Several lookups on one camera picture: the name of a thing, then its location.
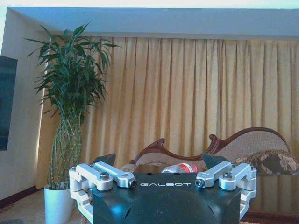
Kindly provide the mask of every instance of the television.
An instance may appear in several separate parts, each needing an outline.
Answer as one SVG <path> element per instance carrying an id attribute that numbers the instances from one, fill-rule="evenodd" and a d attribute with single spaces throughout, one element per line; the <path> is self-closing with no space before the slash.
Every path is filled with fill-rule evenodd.
<path id="1" fill-rule="evenodd" d="M 0 151 L 7 150 L 17 60 L 0 56 Z"/>

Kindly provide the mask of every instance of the yellow curtain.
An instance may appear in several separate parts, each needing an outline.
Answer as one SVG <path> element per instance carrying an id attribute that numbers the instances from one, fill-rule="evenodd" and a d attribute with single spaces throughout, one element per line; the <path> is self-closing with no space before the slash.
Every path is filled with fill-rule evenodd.
<path id="1" fill-rule="evenodd" d="M 198 155 L 209 134 L 227 138 L 251 126 L 277 130 L 299 157 L 299 42 L 113 41 L 121 47 L 111 52 L 106 101 L 89 109 L 82 127 L 84 162 L 116 153 L 120 168 L 159 138 L 173 153 Z M 43 116 L 40 142 L 55 127 Z M 38 187 L 50 148 L 39 150 Z"/>

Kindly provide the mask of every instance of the white ceiling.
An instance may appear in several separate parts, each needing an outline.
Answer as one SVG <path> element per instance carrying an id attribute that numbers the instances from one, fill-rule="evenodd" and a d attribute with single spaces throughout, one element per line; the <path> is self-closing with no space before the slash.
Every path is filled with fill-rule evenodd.
<path id="1" fill-rule="evenodd" d="M 299 40 L 299 9 L 9 8 L 57 32 L 89 22 L 89 35 Z"/>
<path id="2" fill-rule="evenodd" d="M 1 0 L 3 6 L 114 8 L 299 8 L 298 0 Z"/>

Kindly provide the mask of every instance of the bolt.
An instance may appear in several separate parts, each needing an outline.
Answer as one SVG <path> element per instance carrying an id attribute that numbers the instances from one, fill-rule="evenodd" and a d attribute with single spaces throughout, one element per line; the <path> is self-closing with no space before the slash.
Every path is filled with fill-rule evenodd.
<path id="1" fill-rule="evenodd" d="M 136 185 L 137 185 L 137 180 L 131 180 L 131 181 L 129 182 L 129 187 L 130 187 L 130 188 L 136 187 Z"/>
<path id="2" fill-rule="evenodd" d="M 109 179 L 109 173 L 107 173 L 107 172 L 100 173 L 100 180 L 101 181 L 105 181 L 105 180 L 108 180 L 108 179 Z"/>
<path id="3" fill-rule="evenodd" d="M 231 172 L 223 173 L 223 178 L 227 180 L 231 180 L 233 178 L 232 173 Z"/>
<path id="4" fill-rule="evenodd" d="M 202 188 L 205 185 L 205 182 L 202 179 L 197 179 L 195 185 L 199 188 Z"/>

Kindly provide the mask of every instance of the table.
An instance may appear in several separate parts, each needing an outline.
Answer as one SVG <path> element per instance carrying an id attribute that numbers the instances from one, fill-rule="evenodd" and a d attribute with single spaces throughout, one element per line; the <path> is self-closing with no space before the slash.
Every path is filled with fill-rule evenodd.
<path id="1" fill-rule="evenodd" d="M 134 173 L 160 173 L 162 167 L 139 165 Z M 256 197 L 241 220 L 263 224 L 299 224 L 299 176 L 258 175 Z"/>

